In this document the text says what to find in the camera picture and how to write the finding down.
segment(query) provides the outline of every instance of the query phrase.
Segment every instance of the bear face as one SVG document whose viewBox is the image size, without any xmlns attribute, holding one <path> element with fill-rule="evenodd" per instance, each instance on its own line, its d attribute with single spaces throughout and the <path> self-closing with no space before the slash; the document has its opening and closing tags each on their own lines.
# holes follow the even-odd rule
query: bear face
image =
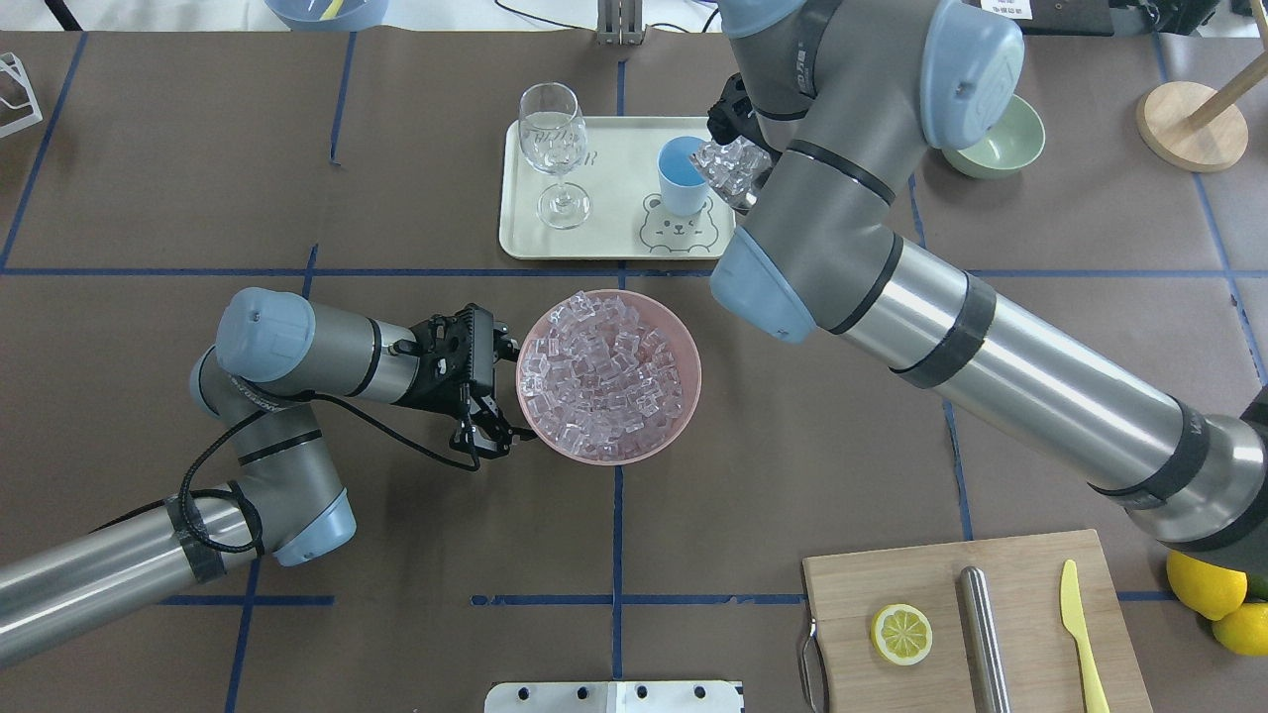
<svg viewBox="0 0 1268 713">
<path fill-rule="evenodd" d="M 664 251 L 709 254 L 718 242 L 720 231 L 713 222 L 713 198 L 705 199 L 705 207 L 695 216 L 675 216 L 664 208 L 659 193 L 643 199 L 647 217 L 638 231 L 639 240 L 647 245 L 648 252 Z"/>
</svg>

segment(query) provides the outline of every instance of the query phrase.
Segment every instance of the tabletop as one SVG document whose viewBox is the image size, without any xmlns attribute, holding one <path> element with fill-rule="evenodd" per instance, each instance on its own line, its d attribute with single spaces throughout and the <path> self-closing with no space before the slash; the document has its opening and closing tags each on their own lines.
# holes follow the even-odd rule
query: tabletop
<svg viewBox="0 0 1268 713">
<path fill-rule="evenodd" d="M 929 155 L 889 225 L 1163 391 L 1240 414 L 1268 376 L 1268 94 L 1246 156 L 1197 176 L 1135 128 L 1167 79 L 1219 86 L 1257 39 L 1027 38 L 1044 156 L 974 181 Z M 701 115 L 718 36 L 0 33 L 46 121 L 0 140 L 0 562 L 175 491 L 222 430 L 188 374 L 247 285 L 411 325 L 477 302 L 525 332 L 578 289 L 661 301 L 704 391 L 624 468 L 540 443 L 474 474 L 317 407 L 359 523 L 0 672 L 0 708 L 479 710 L 500 681 L 724 679 L 798 710 L 803 557 L 1094 528 L 1159 712 L 1258 710 L 1268 662 L 1169 594 L 1165 551 L 1066 466 L 827 332 L 792 346 L 721 310 L 709 263 L 534 263 L 498 246 L 524 88 L 591 115 Z M 512 372 L 500 403 L 516 412 Z M 425 443 L 451 424 L 368 410 Z M 228 455 L 202 482 L 233 477 Z"/>
</svg>

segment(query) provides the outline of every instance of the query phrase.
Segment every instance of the white bracket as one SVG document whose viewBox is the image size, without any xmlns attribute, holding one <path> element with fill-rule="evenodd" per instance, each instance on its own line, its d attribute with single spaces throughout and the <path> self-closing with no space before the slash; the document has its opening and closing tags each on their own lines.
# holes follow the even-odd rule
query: white bracket
<svg viewBox="0 0 1268 713">
<path fill-rule="evenodd" d="M 484 713 L 743 713 L 733 681 L 497 684 Z"/>
<path fill-rule="evenodd" d="M 0 137 L 44 119 L 25 67 L 13 52 L 0 55 Z"/>
<path fill-rule="evenodd" d="M 598 0 L 600 44 L 643 44 L 643 0 Z"/>
</svg>

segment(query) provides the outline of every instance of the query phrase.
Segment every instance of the white plastic mount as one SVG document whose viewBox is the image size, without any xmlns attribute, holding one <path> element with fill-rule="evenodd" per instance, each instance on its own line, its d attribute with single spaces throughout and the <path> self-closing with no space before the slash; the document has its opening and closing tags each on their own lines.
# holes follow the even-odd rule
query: white plastic mount
<svg viewBox="0 0 1268 713">
<path fill-rule="evenodd" d="M 735 681 L 600 681 L 497 684 L 484 713 L 742 713 Z"/>
</svg>

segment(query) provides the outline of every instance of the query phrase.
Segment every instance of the bowl of ice cubes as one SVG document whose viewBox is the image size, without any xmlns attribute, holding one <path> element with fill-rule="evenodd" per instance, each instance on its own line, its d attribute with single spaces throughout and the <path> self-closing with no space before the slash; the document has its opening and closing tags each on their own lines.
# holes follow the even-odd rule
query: bowl of ice cubes
<svg viewBox="0 0 1268 713">
<path fill-rule="evenodd" d="M 677 315 L 623 289 L 578 292 L 524 337 L 516 393 L 559 453 L 624 466 L 670 445 L 700 401 L 700 353 Z"/>
</svg>

